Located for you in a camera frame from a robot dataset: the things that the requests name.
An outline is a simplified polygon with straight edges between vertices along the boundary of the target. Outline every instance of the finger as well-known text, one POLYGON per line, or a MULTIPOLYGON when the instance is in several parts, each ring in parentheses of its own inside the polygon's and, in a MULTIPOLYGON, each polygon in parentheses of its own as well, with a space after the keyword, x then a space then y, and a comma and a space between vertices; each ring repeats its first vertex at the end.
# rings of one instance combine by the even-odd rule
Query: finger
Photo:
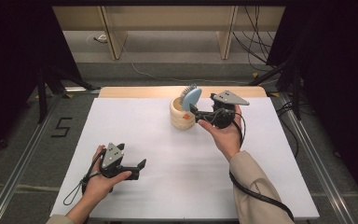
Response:
MULTIPOLYGON (((97 156, 103 151, 104 148, 105 148, 104 145, 100 145, 100 146, 97 147, 97 150, 95 151, 94 156, 92 157, 92 160, 93 160, 93 161, 94 161, 94 160, 97 158, 97 156)), ((92 171, 98 170, 98 168, 99 168, 99 166, 100 166, 100 162, 101 162, 100 159, 98 159, 98 160, 95 162, 94 166, 92 167, 92 171)))
POLYGON ((241 108, 239 105, 235 105, 235 122, 238 124, 241 124, 241 116, 242 116, 242 112, 241 112, 241 108))
POLYGON ((215 127, 210 123, 210 122, 207 122, 203 119, 200 119, 199 120, 199 125, 205 129, 208 133, 210 133, 211 135, 214 134, 214 132, 216 131, 215 127))
POLYGON ((115 177, 112 177, 110 179, 111 184, 114 186, 114 185, 120 183, 121 181, 127 179, 131 174, 132 174, 131 171, 122 172, 122 173, 120 173, 120 174, 118 174, 115 177))

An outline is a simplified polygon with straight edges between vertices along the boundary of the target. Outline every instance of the cable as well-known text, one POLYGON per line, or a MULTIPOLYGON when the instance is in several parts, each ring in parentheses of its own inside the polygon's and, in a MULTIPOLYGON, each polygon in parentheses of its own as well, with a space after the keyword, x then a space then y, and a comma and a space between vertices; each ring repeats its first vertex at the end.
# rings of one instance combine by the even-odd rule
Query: cable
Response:
POLYGON ((285 114, 286 112, 290 111, 293 108, 292 105, 292 101, 284 104, 280 109, 276 110, 277 113, 280 113, 278 115, 278 119, 279 121, 283 124, 283 126, 287 129, 287 131, 289 131, 289 133, 295 138, 296 141, 296 151, 295 151, 295 158, 297 158, 298 155, 298 151, 299 151, 299 143, 298 143, 298 139, 296 138, 296 135, 293 133, 293 131, 289 128, 289 126, 286 124, 286 122, 283 121, 282 119, 282 115, 285 114))
POLYGON ((92 177, 94 177, 94 176, 100 174, 99 172, 95 172, 95 173, 92 174, 92 173, 91 173, 91 170, 92 170, 92 168, 94 167, 94 165, 95 165, 95 163, 97 162, 97 160, 100 159, 101 156, 105 153, 105 151, 106 151, 106 149, 104 149, 104 150, 102 150, 100 153, 98 153, 97 157, 95 157, 94 161, 92 161, 91 166, 89 167, 89 170, 88 170, 87 173, 84 175, 84 177, 79 181, 79 183, 76 185, 76 187, 63 199, 63 204, 64 204, 64 205, 70 205, 70 204, 74 201, 76 195, 78 194, 78 192, 79 192, 79 190, 80 190, 80 187, 82 187, 82 191, 83 191, 83 193, 84 193, 84 191, 85 191, 85 189, 86 189, 86 188, 84 188, 84 187, 87 185, 87 183, 89 183, 89 180, 90 180, 92 177), (67 199, 69 198, 69 196, 71 196, 73 193, 75 193, 75 195, 74 195, 74 197, 72 198, 71 202, 66 203, 66 200, 67 200, 67 199))
POLYGON ((251 50, 250 50, 250 46, 249 46, 249 47, 246 47, 246 46, 240 41, 240 39, 237 37, 237 35, 236 35, 234 32, 233 32, 232 34, 233 34, 234 37, 237 39, 237 41, 238 41, 238 43, 240 44, 240 46, 248 52, 248 62, 249 62, 249 64, 250 64, 254 69, 256 69, 256 70, 261 70, 261 71, 267 72, 268 70, 262 70, 262 69, 255 68, 255 67, 252 65, 252 63, 250 62, 249 54, 252 54, 252 56, 254 56, 255 58, 257 58, 257 59, 258 59, 259 61, 261 61, 262 63, 267 63, 267 61, 264 60, 264 59, 262 59, 262 58, 260 58, 260 57, 259 57, 258 55, 256 55, 253 51, 251 51, 251 50))
POLYGON ((290 211, 290 209, 284 204, 284 203, 281 203, 279 201, 276 201, 275 199, 271 199, 267 196, 264 196, 260 193, 256 193, 254 191, 251 191, 249 189, 247 189, 246 187, 242 186, 238 181, 237 179, 234 177, 234 175, 229 172, 229 177, 232 181, 232 183, 240 190, 242 191, 243 193, 251 196, 251 197, 254 197, 262 202, 265 202, 265 203, 270 203, 270 204, 273 204, 275 206, 278 206, 280 207, 283 211, 285 211, 287 213, 287 215, 290 217, 290 219, 292 219, 293 221, 295 221, 295 218, 293 217, 293 214, 292 214, 292 211, 290 211))
POLYGON ((243 122, 243 134, 242 134, 242 130, 240 125, 235 122, 235 120, 232 120, 232 122, 234 123, 235 127, 237 127, 238 132, 240 133, 240 147, 242 146, 243 140, 245 139, 245 134, 246 134, 246 123, 245 123, 245 119, 243 118, 242 114, 239 113, 235 113, 236 115, 240 116, 243 122))
POLYGON ((272 37, 272 35, 271 35, 269 32, 267 32, 267 34, 269 35, 269 37, 271 38, 271 40, 274 41, 274 38, 272 37))
POLYGON ((131 58, 131 56, 128 54, 127 49, 124 47, 124 45, 122 45, 120 42, 118 43, 122 48, 123 51, 125 52, 125 56, 127 58, 130 59, 131 61, 131 66, 133 68, 133 70, 143 76, 147 76, 147 77, 151 77, 155 80, 170 80, 170 81, 179 81, 179 82, 195 82, 195 81, 204 81, 204 82, 211 82, 211 83, 235 83, 235 84, 240 84, 240 85, 249 85, 249 82, 242 82, 242 81, 232 81, 232 80, 221 80, 221 81, 217 81, 217 80, 209 80, 209 79, 202 79, 202 78, 195 78, 195 79, 178 79, 178 78, 173 78, 173 77, 155 77, 152 76, 148 73, 144 73, 144 72, 140 72, 138 71, 138 69, 135 67, 135 63, 133 62, 133 59, 131 58))
MULTIPOLYGON (((263 43, 263 40, 261 39, 260 34, 258 33, 258 15, 259 15, 259 12, 260 12, 260 7, 258 7, 258 6, 255 7, 255 23, 253 23, 253 20, 252 20, 250 14, 249 14, 249 12, 248 12, 248 8, 247 8, 246 6, 244 6, 244 7, 245 7, 246 14, 248 15, 249 21, 251 22, 252 27, 254 28, 254 34, 253 34, 253 36, 252 36, 251 45, 252 45, 252 43, 253 43, 253 38, 254 38, 255 34, 257 34, 257 38, 258 38, 258 40, 259 40, 259 43, 263 43)), ((263 50, 263 48, 262 48, 262 45, 260 45, 260 49, 261 49, 261 51, 262 51, 264 57, 267 59, 268 57, 267 57, 266 54, 264 53, 264 50, 263 50)))
POLYGON ((255 42, 256 44, 260 44, 260 45, 263 45, 263 46, 266 46, 266 47, 271 48, 271 45, 254 41, 253 39, 251 39, 251 37, 249 37, 248 35, 246 35, 246 33, 245 33, 244 31, 242 31, 242 34, 243 34, 247 39, 249 39, 250 41, 255 42))

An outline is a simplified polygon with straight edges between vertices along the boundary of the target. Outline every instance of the gray floor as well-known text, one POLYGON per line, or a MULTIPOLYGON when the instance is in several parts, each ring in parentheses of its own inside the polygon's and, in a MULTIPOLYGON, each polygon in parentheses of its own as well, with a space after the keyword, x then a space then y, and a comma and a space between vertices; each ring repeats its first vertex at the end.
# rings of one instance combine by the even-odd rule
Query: gray floor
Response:
MULTIPOLYGON (((130 32, 125 52, 118 61, 111 60, 106 44, 92 39, 102 34, 103 32, 65 32, 83 78, 96 86, 186 85, 194 82, 190 80, 192 78, 197 78, 199 85, 241 85, 253 79, 253 72, 262 74, 250 66, 248 54, 235 40, 228 60, 221 60, 213 32, 130 32)), ((263 39, 271 41, 266 34, 263 34, 263 39)), ((253 50, 258 55, 263 55, 260 47, 255 44, 253 50)), ((257 68, 268 69, 254 58, 251 58, 251 63, 257 68)), ((276 78, 263 85, 267 91, 274 91, 274 79, 276 78)), ((67 82, 65 85, 72 86, 73 83, 67 82)), ((97 94, 77 93, 59 99, 0 223, 45 223, 48 220, 49 211, 55 202, 95 97, 97 94), (64 132, 55 129, 60 118, 72 118, 62 122, 62 126, 70 127, 70 131, 66 137, 54 138, 52 135, 64 132)), ((54 102, 54 99, 56 98, 49 99, 49 102, 54 102)), ((281 97, 271 97, 271 101, 277 109, 282 106, 281 97)), ((0 148, 0 192, 10 179, 37 127, 38 102, 35 93, 29 98, 28 105, 6 138, 8 146, 0 148)), ((353 223, 358 223, 358 187, 345 164, 333 154, 334 147, 305 98, 302 99, 302 105, 302 123, 348 206, 353 223)), ((282 119, 291 130, 294 129, 287 114, 282 119)), ((296 140, 288 129, 283 129, 295 153, 296 140)), ((296 160, 321 215, 319 219, 310 220, 309 223, 340 223, 301 143, 296 160)))

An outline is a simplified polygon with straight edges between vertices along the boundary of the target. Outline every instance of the white table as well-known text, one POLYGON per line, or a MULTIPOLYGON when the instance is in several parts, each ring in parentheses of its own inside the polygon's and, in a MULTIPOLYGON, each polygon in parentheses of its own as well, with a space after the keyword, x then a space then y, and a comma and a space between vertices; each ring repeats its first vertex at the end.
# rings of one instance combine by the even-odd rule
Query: white table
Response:
MULTIPOLYGON (((186 131, 170 123, 172 98, 97 98, 89 112, 76 152, 51 214, 65 215, 63 199, 89 169, 100 144, 125 143, 122 164, 147 159, 139 180, 115 186, 90 214, 106 220, 231 220, 237 218, 228 163, 212 137, 198 124, 186 131)), ((298 169, 274 107, 267 97, 245 98, 242 150, 249 151, 280 193, 296 219, 319 214, 298 169)), ((201 98, 199 110, 212 111, 201 98)))

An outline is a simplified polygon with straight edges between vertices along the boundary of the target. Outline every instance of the hand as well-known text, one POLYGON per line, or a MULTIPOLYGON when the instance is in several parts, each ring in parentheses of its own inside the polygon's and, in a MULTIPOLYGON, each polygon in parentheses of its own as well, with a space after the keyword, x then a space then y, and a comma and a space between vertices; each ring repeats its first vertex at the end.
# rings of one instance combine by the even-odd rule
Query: hand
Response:
MULTIPOLYGON (((104 145, 98 146, 97 151, 95 152, 92 160, 94 161, 98 154, 105 148, 104 145)), ((95 162, 92 171, 98 171, 100 168, 101 159, 98 159, 95 162)), ((120 173, 117 176, 112 178, 106 178, 103 175, 96 175, 89 180, 89 183, 86 188, 86 192, 83 194, 83 198, 90 198, 96 203, 99 203, 102 199, 106 197, 110 189, 117 183, 127 179, 131 175, 131 171, 120 173)))
MULTIPOLYGON (((235 105, 235 122, 241 126, 241 109, 238 105, 235 105)), ((240 152, 240 133, 234 124, 230 124, 224 129, 214 127, 208 121, 203 119, 199 120, 199 125, 208 131, 214 140, 217 148, 223 153, 226 159, 229 161, 235 154, 240 152)))
MULTIPOLYGON (((98 154, 104 149, 104 146, 99 146, 93 156, 93 161, 98 154)), ((100 167, 101 159, 98 159, 92 171, 98 171, 100 167)), ((120 173, 119 175, 106 178, 103 175, 96 175, 89 180, 86 191, 80 201, 66 214, 75 223, 84 223, 91 213, 91 211, 97 206, 97 204, 106 197, 110 189, 117 183, 127 179, 131 175, 131 171, 120 173)))

